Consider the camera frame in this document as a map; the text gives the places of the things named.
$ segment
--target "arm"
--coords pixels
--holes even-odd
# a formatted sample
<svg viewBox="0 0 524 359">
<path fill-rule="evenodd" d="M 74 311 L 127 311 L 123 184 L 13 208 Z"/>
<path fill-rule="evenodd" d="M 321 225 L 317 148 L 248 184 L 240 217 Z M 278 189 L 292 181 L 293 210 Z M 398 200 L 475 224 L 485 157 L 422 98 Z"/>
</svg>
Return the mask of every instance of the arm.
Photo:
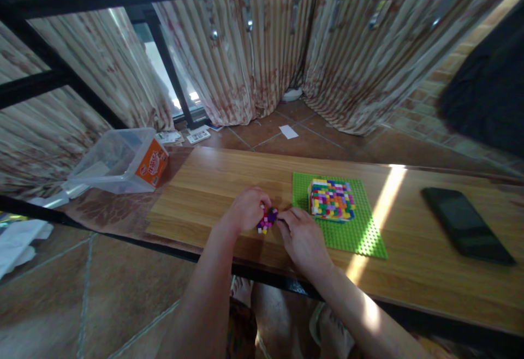
<svg viewBox="0 0 524 359">
<path fill-rule="evenodd" d="M 244 190 L 213 227 L 191 280 L 172 314 L 157 358 L 225 356 L 233 248 L 241 232 L 264 216 L 260 201 L 271 206 L 258 187 Z"/>
<path fill-rule="evenodd" d="M 422 346 L 337 268 L 320 227 L 305 211 L 279 213 L 286 251 L 355 339 L 366 357 L 426 358 Z"/>
</svg>

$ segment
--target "green lego baseplate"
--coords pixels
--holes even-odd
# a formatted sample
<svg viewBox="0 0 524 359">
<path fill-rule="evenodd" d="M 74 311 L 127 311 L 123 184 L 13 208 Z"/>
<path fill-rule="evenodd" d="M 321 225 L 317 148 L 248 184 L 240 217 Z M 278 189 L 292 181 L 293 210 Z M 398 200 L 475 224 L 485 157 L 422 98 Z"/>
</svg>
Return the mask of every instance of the green lego baseplate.
<svg viewBox="0 0 524 359">
<path fill-rule="evenodd" d="M 309 213 L 308 186 L 315 178 L 348 182 L 355 200 L 355 218 L 348 222 L 330 222 L 316 218 L 315 221 L 324 233 L 326 246 L 360 255 L 388 258 L 388 252 L 373 220 L 370 202 L 361 180 L 335 176 L 309 175 L 293 172 L 293 206 Z"/>
</svg>

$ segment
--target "phone screen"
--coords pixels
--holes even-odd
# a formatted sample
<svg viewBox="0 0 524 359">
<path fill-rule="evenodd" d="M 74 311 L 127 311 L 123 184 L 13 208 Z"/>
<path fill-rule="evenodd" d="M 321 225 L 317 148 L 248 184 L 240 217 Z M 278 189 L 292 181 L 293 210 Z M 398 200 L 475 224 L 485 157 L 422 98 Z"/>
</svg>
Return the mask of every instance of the phone screen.
<svg viewBox="0 0 524 359">
<path fill-rule="evenodd" d="M 464 194 L 438 188 L 422 193 L 460 252 L 485 261 L 515 263 Z"/>
</svg>

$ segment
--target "orange label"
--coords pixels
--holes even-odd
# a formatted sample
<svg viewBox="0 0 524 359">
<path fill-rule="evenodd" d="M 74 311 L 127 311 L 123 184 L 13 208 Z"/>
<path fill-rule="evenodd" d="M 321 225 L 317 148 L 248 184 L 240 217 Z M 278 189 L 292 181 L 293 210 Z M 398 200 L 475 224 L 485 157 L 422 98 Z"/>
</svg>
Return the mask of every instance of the orange label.
<svg viewBox="0 0 524 359">
<path fill-rule="evenodd" d="M 162 172 L 164 172 L 165 166 L 168 163 L 168 158 L 169 156 L 165 154 L 158 141 L 153 138 L 153 141 L 151 142 L 144 158 L 140 162 L 135 175 L 156 187 L 160 180 L 160 176 L 162 175 Z"/>
</svg>

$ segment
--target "wooden tabletop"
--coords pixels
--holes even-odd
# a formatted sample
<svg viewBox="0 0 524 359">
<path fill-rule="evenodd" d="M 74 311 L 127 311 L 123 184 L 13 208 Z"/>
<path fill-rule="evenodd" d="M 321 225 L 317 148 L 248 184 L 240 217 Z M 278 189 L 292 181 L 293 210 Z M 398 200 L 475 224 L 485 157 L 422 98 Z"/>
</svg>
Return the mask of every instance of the wooden tabletop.
<svg viewBox="0 0 524 359">
<path fill-rule="evenodd" d="M 279 210 L 290 207 L 294 171 L 363 181 L 389 259 L 335 249 L 329 253 L 364 292 L 524 336 L 524 216 L 484 178 L 198 147 L 151 209 L 147 232 L 203 247 L 213 224 L 246 186 L 262 187 Z M 517 265 L 460 255 L 421 197 L 424 187 L 463 192 Z M 276 226 L 268 235 L 254 230 L 243 234 L 235 259 L 294 273 Z"/>
</svg>

